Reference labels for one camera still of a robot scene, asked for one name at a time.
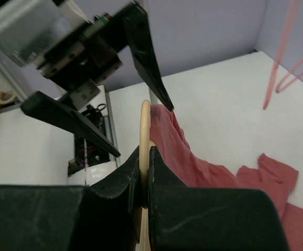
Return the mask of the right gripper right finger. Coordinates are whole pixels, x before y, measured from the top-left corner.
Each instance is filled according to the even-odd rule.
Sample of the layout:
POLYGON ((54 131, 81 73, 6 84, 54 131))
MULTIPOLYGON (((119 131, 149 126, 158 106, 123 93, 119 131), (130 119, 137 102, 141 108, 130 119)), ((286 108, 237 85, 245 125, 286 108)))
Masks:
POLYGON ((289 250, 272 200, 257 189, 191 188, 150 148, 152 250, 289 250))

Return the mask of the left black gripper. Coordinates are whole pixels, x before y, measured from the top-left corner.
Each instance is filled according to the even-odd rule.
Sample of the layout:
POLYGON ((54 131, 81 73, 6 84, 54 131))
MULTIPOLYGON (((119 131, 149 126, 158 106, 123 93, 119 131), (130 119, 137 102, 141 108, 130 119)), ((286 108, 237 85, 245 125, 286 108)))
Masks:
POLYGON ((44 54, 38 69, 43 77, 66 90, 66 94, 55 100, 37 91, 20 106, 22 112, 91 141, 119 157, 118 149, 76 110, 99 94, 98 84, 120 67, 118 53, 127 45, 139 76, 172 111, 174 105, 161 79, 148 14, 138 3, 130 3, 128 10, 84 22, 44 54))

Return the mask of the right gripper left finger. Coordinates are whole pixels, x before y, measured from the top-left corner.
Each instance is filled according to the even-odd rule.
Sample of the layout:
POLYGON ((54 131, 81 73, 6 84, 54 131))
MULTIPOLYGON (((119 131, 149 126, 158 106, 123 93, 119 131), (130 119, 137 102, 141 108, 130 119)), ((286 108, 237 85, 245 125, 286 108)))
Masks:
POLYGON ((139 152, 92 186, 0 185, 0 250, 134 250, 139 152))

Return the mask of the red t shirt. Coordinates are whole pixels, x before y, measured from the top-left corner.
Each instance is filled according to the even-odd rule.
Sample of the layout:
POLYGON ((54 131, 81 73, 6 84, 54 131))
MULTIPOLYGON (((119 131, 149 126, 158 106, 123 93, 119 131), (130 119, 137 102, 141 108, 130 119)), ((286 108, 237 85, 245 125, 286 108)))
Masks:
POLYGON ((186 185, 199 188, 261 189, 272 199, 291 250, 303 250, 303 208, 289 203, 299 172, 261 154, 258 168, 242 166, 233 174, 222 165, 196 157, 176 116, 162 105, 151 105, 150 139, 167 167, 186 185))

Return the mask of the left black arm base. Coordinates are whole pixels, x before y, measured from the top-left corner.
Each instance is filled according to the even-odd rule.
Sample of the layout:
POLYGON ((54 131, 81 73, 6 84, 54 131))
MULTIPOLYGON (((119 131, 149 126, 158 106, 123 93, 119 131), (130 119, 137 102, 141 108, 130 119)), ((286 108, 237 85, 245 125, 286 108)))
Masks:
MULTIPOLYGON (((105 115, 107 105, 102 103, 96 107, 87 105, 82 115, 88 118, 93 125, 109 140, 113 141, 110 131, 109 118, 105 115)), ((74 158, 69 161, 68 177, 71 177, 85 167, 92 167, 98 164, 109 162, 111 155, 98 147, 93 142, 74 136, 74 158)))

